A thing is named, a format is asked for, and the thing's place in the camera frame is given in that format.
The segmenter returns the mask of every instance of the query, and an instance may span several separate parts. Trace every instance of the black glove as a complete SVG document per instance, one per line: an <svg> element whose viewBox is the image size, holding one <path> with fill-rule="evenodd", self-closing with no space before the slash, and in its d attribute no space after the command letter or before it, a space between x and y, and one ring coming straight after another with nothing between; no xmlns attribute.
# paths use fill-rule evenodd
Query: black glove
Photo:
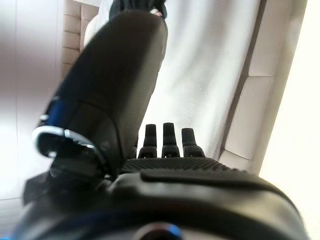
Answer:
<svg viewBox="0 0 320 240"><path fill-rule="evenodd" d="M114 0L109 13L109 20L124 10L143 10L150 12L157 9L163 18L167 17L166 0Z"/></svg>

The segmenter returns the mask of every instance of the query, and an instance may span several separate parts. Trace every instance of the black robotic finger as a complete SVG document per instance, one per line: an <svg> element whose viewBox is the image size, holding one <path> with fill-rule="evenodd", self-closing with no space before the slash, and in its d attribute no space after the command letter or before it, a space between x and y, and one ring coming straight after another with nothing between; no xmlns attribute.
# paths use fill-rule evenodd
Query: black robotic finger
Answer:
<svg viewBox="0 0 320 240"><path fill-rule="evenodd" d="M204 151L196 143L195 133L192 128L183 128L182 146L183 156L186 157L205 157Z"/></svg>
<svg viewBox="0 0 320 240"><path fill-rule="evenodd" d="M175 157L180 157L175 135L175 126L173 123L167 122L163 124L162 158Z"/></svg>
<svg viewBox="0 0 320 240"><path fill-rule="evenodd" d="M157 157L157 128L155 124L145 126L143 147L139 152L139 159L152 159Z"/></svg>

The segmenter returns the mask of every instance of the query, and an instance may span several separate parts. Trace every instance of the white curtain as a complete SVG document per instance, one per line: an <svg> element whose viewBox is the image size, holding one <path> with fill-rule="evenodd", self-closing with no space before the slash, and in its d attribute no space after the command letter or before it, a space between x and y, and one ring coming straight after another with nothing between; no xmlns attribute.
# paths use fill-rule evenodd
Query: white curtain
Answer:
<svg viewBox="0 0 320 240"><path fill-rule="evenodd" d="M196 142L213 157L237 87L260 0L166 0L168 42L155 91L139 131L156 124L158 156L163 123L193 128ZM98 28L109 19L112 0L102 0Z"/></svg>

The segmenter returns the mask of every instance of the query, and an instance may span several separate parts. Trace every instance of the robotic hand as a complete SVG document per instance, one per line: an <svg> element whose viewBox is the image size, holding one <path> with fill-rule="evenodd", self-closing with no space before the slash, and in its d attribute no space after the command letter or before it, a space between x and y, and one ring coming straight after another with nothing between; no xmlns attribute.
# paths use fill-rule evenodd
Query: robotic hand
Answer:
<svg viewBox="0 0 320 240"><path fill-rule="evenodd" d="M150 14L112 17L84 49L33 132L50 169L26 182L15 240L307 240L298 210L258 176L206 158L193 130L137 137L165 56L167 26ZM114 9L134 6L116 1Z"/></svg>

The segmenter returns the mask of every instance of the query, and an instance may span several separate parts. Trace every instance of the black plastic casing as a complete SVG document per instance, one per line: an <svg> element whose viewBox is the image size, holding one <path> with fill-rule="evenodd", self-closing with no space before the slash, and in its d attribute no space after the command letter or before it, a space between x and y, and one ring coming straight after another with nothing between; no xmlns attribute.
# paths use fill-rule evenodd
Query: black plastic casing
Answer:
<svg viewBox="0 0 320 240"><path fill-rule="evenodd" d="M131 154L165 56L168 29L156 15L124 11L79 56L33 132L54 157L64 138L94 147L105 172Z"/></svg>

